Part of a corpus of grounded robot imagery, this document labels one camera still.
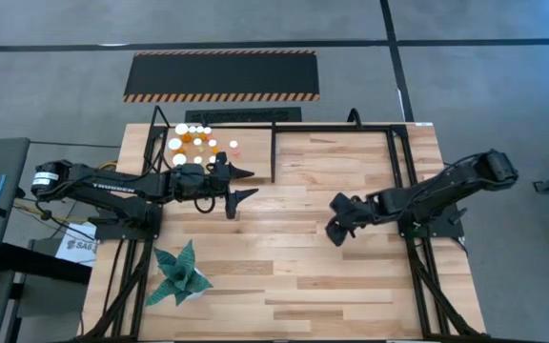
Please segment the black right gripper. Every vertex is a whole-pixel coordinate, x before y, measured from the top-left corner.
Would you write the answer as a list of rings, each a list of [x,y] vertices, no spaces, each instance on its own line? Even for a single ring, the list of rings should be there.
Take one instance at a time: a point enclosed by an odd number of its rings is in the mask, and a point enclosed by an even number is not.
[[[358,196],[347,197],[339,192],[330,203],[335,215],[329,220],[325,231],[335,246],[340,247],[346,237],[355,238],[357,228],[376,224],[376,207],[369,200],[362,201]]]

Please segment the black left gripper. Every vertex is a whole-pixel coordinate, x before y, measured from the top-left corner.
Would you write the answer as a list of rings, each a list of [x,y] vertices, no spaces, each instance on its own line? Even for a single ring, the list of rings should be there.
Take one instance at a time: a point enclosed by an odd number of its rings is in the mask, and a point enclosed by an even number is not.
[[[258,192],[258,189],[232,192],[230,184],[235,179],[252,176],[253,171],[235,167],[224,152],[219,152],[207,168],[199,164],[183,164],[173,168],[170,172],[169,200],[192,201],[198,212],[207,214],[214,210],[215,199],[223,198],[226,217],[234,219],[237,204]]]

